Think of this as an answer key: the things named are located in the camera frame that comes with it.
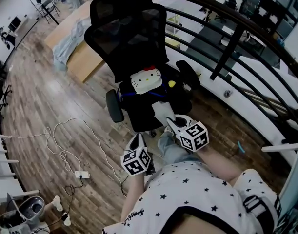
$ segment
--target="hello kitty cushion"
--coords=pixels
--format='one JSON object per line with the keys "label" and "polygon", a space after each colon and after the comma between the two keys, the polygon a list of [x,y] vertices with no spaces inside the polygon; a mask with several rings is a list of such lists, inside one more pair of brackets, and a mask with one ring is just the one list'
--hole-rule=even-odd
{"label": "hello kitty cushion", "polygon": [[144,70],[131,75],[130,78],[131,84],[137,94],[144,94],[162,85],[160,71],[154,66],[145,68]]}

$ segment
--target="white shirt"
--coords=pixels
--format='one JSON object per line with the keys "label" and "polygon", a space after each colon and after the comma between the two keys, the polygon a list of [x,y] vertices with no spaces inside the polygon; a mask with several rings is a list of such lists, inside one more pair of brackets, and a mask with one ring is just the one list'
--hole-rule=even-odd
{"label": "white shirt", "polygon": [[[262,234],[263,229],[243,202],[251,196],[259,197],[269,208],[273,228],[278,222],[274,207],[280,207],[278,196],[249,169],[244,171],[232,187],[211,174],[201,162],[181,162],[163,167],[146,183],[145,192],[123,223],[105,227],[103,234],[159,234],[170,233],[176,219],[184,213],[194,215],[226,233]],[[255,213],[262,213],[259,205]]]}

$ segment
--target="jeans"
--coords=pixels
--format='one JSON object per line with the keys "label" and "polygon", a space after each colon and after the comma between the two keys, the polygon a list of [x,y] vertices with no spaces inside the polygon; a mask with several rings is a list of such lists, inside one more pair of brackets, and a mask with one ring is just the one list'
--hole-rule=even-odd
{"label": "jeans", "polygon": [[172,136],[171,132],[165,132],[158,141],[158,147],[164,159],[164,165],[184,162],[196,161],[202,162],[200,158],[188,154],[185,149],[179,147]]}

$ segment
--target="white cable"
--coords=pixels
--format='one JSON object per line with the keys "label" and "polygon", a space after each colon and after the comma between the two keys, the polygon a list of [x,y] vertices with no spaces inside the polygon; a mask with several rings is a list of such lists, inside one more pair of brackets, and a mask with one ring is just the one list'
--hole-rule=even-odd
{"label": "white cable", "polygon": [[[56,144],[60,149],[62,149],[62,151],[61,151],[60,153],[55,153],[55,152],[53,152],[53,151],[49,148],[49,146],[48,146],[48,140],[49,140],[49,138],[51,137],[51,129],[50,129],[49,127],[46,127],[44,133],[39,134],[39,135],[33,135],[33,136],[27,136],[27,137],[19,137],[19,136],[9,136],[9,137],[11,137],[11,138],[33,138],[33,137],[37,137],[37,136],[45,135],[45,136],[46,136],[46,146],[47,146],[47,148],[49,149],[49,151],[50,151],[52,154],[54,154],[54,155],[60,155],[60,158],[64,161],[64,167],[65,167],[65,169],[66,169],[68,172],[71,171],[73,174],[75,174],[75,173],[73,172],[73,170],[71,169],[70,163],[67,161],[67,155],[66,155],[66,153],[69,153],[69,154],[73,155],[73,156],[78,160],[78,162],[79,162],[79,171],[80,171],[80,165],[81,165],[80,160],[79,160],[73,153],[71,153],[71,152],[65,150],[63,147],[61,147],[60,145],[58,145],[58,144],[57,144],[57,141],[56,141],[56,138],[55,138],[55,131],[56,131],[57,127],[58,127],[59,125],[66,124],[66,123],[68,123],[70,120],[73,120],[73,119],[77,119],[77,118],[70,118],[70,119],[68,119],[66,122],[60,122],[60,123],[58,123],[58,124],[54,127],[54,129],[53,129],[52,137],[53,137],[53,140],[54,140],[55,144]],[[122,182],[121,182],[121,180],[119,179],[119,177],[116,175],[115,170],[114,170],[114,167],[109,163],[108,158],[107,158],[107,155],[106,155],[106,152],[105,152],[104,149],[102,148],[102,146],[101,146],[101,141],[100,141],[100,139],[95,135],[94,130],[92,130],[92,129],[87,125],[86,121],[84,121],[84,120],[82,120],[82,119],[77,119],[77,120],[81,120],[81,121],[83,121],[83,122],[85,123],[85,125],[91,130],[91,132],[93,133],[94,137],[98,140],[98,142],[99,142],[99,146],[100,146],[101,150],[102,150],[103,153],[104,153],[106,162],[107,162],[108,165],[112,168],[113,173],[114,173],[114,176],[117,178],[117,180],[119,181],[120,185],[122,186]]]}

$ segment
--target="parquet floor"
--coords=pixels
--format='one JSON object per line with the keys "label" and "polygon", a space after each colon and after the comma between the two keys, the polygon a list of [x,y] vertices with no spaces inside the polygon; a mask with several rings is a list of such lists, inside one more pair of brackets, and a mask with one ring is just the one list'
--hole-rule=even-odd
{"label": "parquet floor", "polygon": [[[57,19],[62,21],[69,11],[65,4],[58,4],[58,8],[62,13]],[[41,19],[8,62],[8,66],[13,65],[7,79],[7,84],[13,87],[13,94],[9,98],[9,106],[3,111],[3,133],[30,136],[42,133],[47,126],[53,129],[59,122],[72,117],[83,119],[101,139],[109,162],[120,179],[124,180],[126,173],[120,167],[119,158],[133,131],[128,117],[125,122],[116,124],[107,112],[105,94],[117,86],[113,74],[105,65],[82,84],[74,77],[56,72],[53,68],[52,51],[43,42],[54,27],[53,22],[48,25],[46,20]],[[261,152],[263,140],[206,93],[194,93],[192,101],[190,115],[207,127],[210,145],[243,169],[256,169],[279,192],[288,175],[288,169],[284,169],[280,158],[271,159],[268,154]],[[154,139],[145,135],[151,150],[156,149],[161,131],[158,131]],[[100,233],[104,226],[119,221],[124,203],[119,183],[106,163],[98,141],[82,122],[71,121],[60,126],[55,136],[58,144],[74,153],[81,160],[82,169],[89,171],[91,175],[74,195],[70,210],[72,225],[63,228],[70,234]],[[237,141],[246,150],[245,154],[238,150]],[[78,186],[80,181],[65,170],[64,162],[58,155],[49,152],[45,136],[7,140],[6,144],[9,158],[20,161],[19,165],[14,166],[14,170],[26,190],[39,189],[46,202],[59,195],[67,210],[71,197],[64,187],[69,184]],[[54,152],[60,152],[52,139],[49,147]],[[71,156],[69,161],[72,169],[77,170],[77,161]],[[60,213],[51,212],[47,223],[59,218]]]}

